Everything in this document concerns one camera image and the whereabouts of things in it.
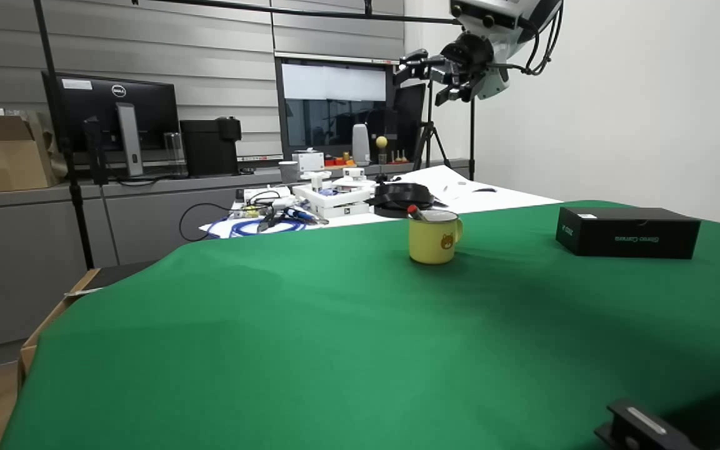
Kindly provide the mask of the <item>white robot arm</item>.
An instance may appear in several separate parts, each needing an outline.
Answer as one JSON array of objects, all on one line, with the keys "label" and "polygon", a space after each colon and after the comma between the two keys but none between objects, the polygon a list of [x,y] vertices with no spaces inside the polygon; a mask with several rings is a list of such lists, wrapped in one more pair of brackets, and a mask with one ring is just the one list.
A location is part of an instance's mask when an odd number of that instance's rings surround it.
[{"label": "white robot arm", "polygon": [[459,36],[439,53],[413,49],[395,81],[435,81],[435,103],[486,99],[509,86],[509,74],[536,78],[560,41],[565,0],[449,0]]}]

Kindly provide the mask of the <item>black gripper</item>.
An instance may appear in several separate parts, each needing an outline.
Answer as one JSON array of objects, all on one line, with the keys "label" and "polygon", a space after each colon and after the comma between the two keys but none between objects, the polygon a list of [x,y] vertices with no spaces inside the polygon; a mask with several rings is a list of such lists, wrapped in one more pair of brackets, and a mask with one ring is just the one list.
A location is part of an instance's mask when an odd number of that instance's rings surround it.
[{"label": "black gripper", "polygon": [[459,96],[489,96],[494,89],[494,53],[486,37],[463,32],[448,42],[436,56],[424,49],[413,49],[400,58],[395,69],[396,81],[419,78],[424,81],[430,69],[445,86],[435,96],[435,104],[456,99]]}]

